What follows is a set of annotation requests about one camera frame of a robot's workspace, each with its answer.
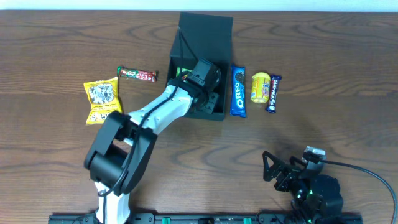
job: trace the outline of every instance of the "white background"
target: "white background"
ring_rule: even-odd
[[[398,0],[0,0],[0,9],[398,12]]]

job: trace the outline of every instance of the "red and green candy wrapper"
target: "red and green candy wrapper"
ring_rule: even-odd
[[[123,66],[118,67],[118,77],[135,78],[151,82],[156,82],[157,80],[156,72],[147,72],[137,69],[124,68]]]

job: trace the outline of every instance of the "robotic arm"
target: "robotic arm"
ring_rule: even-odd
[[[172,121],[184,116],[193,105],[198,110],[212,113],[218,99],[213,90],[220,76],[219,68],[200,59],[184,81],[170,80],[163,94],[147,106],[128,115],[117,111],[108,115],[84,162],[85,168],[90,171],[91,179],[95,181],[98,193],[107,192],[119,184],[110,194],[99,197],[96,217],[101,223],[126,222],[130,216],[129,193],[144,175],[157,135]],[[113,144],[114,140],[118,140],[133,146],[138,131],[138,142],[129,153]],[[132,154],[131,161],[127,162],[129,154]],[[118,183],[124,169],[127,170],[127,174]]]

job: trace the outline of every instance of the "box lid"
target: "box lid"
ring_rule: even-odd
[[[179,26],[188,46],[197,58],[213,63],[230,63],[232,57],[232,17],[181,12]],[[170,56],[180,56],[180,39],[175,36]],[[195,58],[183,43],[183,57]]]

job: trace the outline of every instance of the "black box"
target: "black box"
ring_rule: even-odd
[[[179,27],[192,52],[197,58],[204,58],[221,70],[220,84],[214,90],[220,97],[213,114],[201,111],[189,111],[185,115],[186,117],[214,121],[224,120],[226,113],[226,91],[228,89],[229,68],[232,57],[232,22],[233,18],[231,17],[181,12]],[[197,61],[184,41],[182,46],[183,68],[193,70]],[[177,67],[180,64],[180,39],[177,31],[170,51],[167,81],[175,78]]]

